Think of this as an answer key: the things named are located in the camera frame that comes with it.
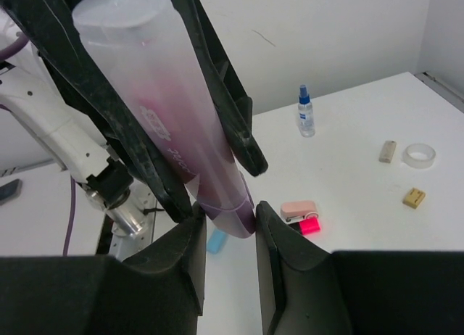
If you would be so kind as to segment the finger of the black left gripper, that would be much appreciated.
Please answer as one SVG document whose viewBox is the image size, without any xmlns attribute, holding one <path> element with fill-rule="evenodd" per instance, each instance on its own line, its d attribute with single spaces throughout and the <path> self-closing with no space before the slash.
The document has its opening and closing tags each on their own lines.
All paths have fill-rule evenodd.
<svg viewBox="0 0 464 335">
<path fill-rule="evenodd" d="M 79 94 L 78 102 L 98 129 L 117 139 L 122 158 L 137 169 L 176 223 L 192 216 L 180 178 L 84 49 L 71 16 L 82 0 L 1 0 L 1 6 L 32 41 L 59 88 Z"/>
<path fill-rule="evenodd" d="M 180 13 L 228 144 L 252 176 L 268 162 L 252 135 L 252 98 L 246 93 L 200 0 L 171 0 Z"/>
</svg>

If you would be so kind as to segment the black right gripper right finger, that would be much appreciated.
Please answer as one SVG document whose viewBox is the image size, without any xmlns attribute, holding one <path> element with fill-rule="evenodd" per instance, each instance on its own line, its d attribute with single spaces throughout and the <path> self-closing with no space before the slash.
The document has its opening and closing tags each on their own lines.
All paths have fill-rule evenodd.
<svg viewBox="0 0 464 335">
<path fill-rule="evenodd" d="M 256 208 L 264 334 L 461 334 L 463 253 L 329 253 Z"/>
</svg>

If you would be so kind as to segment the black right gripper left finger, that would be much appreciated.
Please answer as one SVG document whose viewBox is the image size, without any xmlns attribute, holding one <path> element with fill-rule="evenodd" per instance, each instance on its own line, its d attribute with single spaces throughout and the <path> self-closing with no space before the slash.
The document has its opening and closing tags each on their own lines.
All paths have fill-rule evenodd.
<svg viewBox="0 0 464 335">
<path fill-rule="evenodd" d="M 1 259 L 3 334 L 195 334 L 203 313 L 206 217 L 200 206 L 126 260 L 109 255 Z"/>
</svg>

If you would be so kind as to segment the purple translucent highlighter pen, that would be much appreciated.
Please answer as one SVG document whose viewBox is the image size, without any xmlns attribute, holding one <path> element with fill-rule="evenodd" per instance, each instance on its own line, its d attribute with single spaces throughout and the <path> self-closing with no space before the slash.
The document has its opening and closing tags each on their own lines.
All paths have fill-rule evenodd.
<svg viewBox="0 0 464 335">
<path fill-rule="evenodd" d="M 190 194 L 245 239 L 253 206 L 181 15 L 170 0 L 82 0 L 80 40 Z"/>
</svg>

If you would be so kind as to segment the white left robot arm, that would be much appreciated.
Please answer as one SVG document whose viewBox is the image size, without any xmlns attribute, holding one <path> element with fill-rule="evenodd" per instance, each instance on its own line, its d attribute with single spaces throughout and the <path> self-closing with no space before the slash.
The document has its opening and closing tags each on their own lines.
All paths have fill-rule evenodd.
<svg viewBox="0 0 464 335">
<path fill-rule="evenodd" d="M 267 161 L 247 96 L 200 0 L 1 0 L 45 70 L 16 66 L 1 103 L 125 232 L 144 182 L 175 222 L 191 200 L 221 231 L 256 229 L 242 171 Z"/>
</svg>

